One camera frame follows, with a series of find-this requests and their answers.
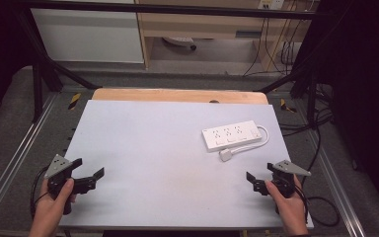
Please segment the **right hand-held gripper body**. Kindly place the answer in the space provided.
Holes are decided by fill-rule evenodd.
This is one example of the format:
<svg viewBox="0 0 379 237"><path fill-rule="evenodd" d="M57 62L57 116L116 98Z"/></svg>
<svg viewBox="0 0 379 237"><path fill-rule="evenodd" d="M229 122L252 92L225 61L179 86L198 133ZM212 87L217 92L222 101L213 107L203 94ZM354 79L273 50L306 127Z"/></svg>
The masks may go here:
<svg viewBox="0 0 379 237"><path fill-rule="evenodd" d="M273 172L271 182L277 187L285 198L290 198L295 193L294 176L310 176L311 173L288 160L273 164L276 169Z"/></svg>

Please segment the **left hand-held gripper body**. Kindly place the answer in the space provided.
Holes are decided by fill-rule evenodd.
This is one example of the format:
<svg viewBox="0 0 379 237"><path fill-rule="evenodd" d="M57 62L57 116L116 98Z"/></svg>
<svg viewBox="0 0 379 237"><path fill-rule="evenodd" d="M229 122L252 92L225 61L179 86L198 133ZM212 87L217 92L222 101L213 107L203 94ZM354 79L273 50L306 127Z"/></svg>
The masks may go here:
<svg viewBox="0 0 379 237"><path fill-rule="evenodd" d="M47 179L47 190L53 198L58 197L66 181L71 179L72 172L75 170L70 171L68 169L71 162L58 154L50 162L44 177ZM94 190L97 181L94 181L92 176L75 179L71 194L83 195L90 190Z"/></svg>

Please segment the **person's right hand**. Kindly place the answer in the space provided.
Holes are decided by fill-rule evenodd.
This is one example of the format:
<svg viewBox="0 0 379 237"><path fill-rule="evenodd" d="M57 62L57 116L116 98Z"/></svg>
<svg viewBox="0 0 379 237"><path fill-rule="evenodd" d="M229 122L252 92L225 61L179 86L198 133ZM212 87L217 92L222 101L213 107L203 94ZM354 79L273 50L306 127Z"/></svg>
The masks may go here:
<svg viewBox="0 0 379 237"><path fill-rule="evenodd" d="M295 194L286 198L272 181L265 180L265 186L276 203L285 234L289 237L308 235L305 206L300 195Z"/></svg>

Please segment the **person's left hand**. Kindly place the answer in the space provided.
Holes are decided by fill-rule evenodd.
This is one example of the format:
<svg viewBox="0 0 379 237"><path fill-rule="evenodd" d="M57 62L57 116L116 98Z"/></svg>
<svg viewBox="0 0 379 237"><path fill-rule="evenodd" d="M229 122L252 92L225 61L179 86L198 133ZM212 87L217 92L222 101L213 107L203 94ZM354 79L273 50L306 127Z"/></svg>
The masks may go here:
<svg viewBox="0 0 379 237"><path fill-rule="evenodd" d="M74 180L68 179L58 197L53 199L47 194L47 179L42 181L40 187L41 199L38 201L31 229L57 229L63 215L64 205L68 200L74 202L74 197L71 195L73 186Z"/></svg>

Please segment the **yellow black striped tape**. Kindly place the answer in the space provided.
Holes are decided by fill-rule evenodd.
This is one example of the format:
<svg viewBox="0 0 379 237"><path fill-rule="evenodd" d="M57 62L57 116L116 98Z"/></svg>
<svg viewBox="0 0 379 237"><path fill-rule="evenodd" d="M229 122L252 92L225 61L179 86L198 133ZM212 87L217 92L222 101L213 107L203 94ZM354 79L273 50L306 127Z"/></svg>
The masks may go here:
<svg viewBox="0 0 379 237"><path fill-rule="evenodd" d="M286 102L284 99L280 99L280 108L283 110L283 111L289 111L291 113L297 113L297 110L295 108L290 108L287 106Z"/></svg>
<svg viewBox="0 0 379 237"><path fill-rule="evenodd" d="M76 94L72 97L72 99L71 99L71 101L70 101L70 103L69 103L69 106L68 106L68 110L74 110L74 108L76 107L76 105L77 105L77 103L78 103L80 97L81 97L81 93L76 93Z"/></svg>

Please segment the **wooden table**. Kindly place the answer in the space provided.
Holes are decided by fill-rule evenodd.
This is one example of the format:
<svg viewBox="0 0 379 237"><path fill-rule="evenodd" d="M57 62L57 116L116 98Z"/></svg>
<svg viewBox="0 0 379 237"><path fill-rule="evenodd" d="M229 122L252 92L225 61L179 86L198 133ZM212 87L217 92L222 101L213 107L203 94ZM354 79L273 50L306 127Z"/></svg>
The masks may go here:
<svg viewBox="0 0 379 237"><path fill-rule="evenodd" d="M100 88L93 100L267 105L264 93L215 90Z"/></svg>

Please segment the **white cabinet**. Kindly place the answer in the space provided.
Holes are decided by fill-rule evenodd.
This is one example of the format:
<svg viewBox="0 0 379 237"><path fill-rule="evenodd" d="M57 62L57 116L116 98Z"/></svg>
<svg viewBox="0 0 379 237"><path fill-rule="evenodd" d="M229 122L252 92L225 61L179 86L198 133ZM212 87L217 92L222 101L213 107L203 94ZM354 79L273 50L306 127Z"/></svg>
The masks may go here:
<svg viewBox="0 0 379 237"><path fill-rule="evenodd" d="M32 9L48 55L57 61L142 63L131 13Z"/></svg>

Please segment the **aluminium rail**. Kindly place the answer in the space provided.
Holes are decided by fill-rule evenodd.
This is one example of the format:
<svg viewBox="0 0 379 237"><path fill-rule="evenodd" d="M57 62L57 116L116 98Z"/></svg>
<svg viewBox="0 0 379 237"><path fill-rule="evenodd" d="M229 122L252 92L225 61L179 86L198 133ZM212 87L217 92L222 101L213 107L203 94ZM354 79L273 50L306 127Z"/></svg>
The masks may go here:
<svg viewBox="0 0 379 237"><path fill-rule="evenodd" d="M337 175L333 165L330 162L329 156L323 145L319 145L320 139L318 132L315 130L308 131L308 135L313 143L313 145L319 149L317 152L317 157L320 166L323 170L323 174L329 185L329 189L334 197L335 203L337 204L338 210L340 212L342 221L349 233L350 237L366 237L365 231L361 225L359 218L357 217L354 208L346 194L341 180Z"/></svg>
<svg viewBox="0 0 379 237"><path fill-rule="evenodd" d="M40 132L42 126L44 125L48 115L51 112L51 109L54 105L55 100L58 97L58 93L50 93L47 97L44 106L43 112L38 117L38 120L34 122L24 136L21 144L18 146L16 152L12 156L9 164L4 170L3 174L0 177L0 202L3 199L3 196L6 194L10 184L12 183L15 175L20 169L25 157L29 153L38 133Z"/></svg>

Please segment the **white wall socket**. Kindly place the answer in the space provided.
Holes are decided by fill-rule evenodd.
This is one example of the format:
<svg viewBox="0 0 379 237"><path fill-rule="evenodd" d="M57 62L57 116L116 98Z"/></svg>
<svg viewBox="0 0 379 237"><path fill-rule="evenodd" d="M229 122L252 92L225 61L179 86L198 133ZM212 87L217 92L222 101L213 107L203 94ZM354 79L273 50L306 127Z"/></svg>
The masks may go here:
<svg viewBox="0 0 379 237"><path fill-rule="evenodd" d="M280 10L283 3L284 0L260 0L258 8L265 10Z"/></svg>

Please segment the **black metal frame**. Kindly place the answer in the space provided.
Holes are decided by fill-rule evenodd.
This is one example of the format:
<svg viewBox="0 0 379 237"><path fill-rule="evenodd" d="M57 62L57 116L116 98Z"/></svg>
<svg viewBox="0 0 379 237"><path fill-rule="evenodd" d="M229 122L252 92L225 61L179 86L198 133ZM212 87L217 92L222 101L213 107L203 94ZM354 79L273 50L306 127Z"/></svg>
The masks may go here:
<svg viewBox="0 0 379 237"><path fill-rule="evenodd" d="M201 7L201 6L177 6L177 5L153 5L153 4L127 4L105 2L79 2L79 1L56 1L56 0L13 0L12 6L19 11L15 17L28 37L34 50L35 60L34 91L35 91L35 116L38 119L42 112L41 81L43 79L51 91L60 91L63 88L56 72L60 72L84 86L87 89L99 89L98 85L90 83L67 68L51 59L39 40L39 33L32 29L31 22L26 18L25 12L33 9L50 10L74 10L74 11L97 11L97 12L124 12L144 14L173 14L173 15L201 15L239 18L267 18L267 19L294 19L294 20L317 20L326 17L325 14L316 12L294 12L282 10L251 10L243 8Z"/></svg>

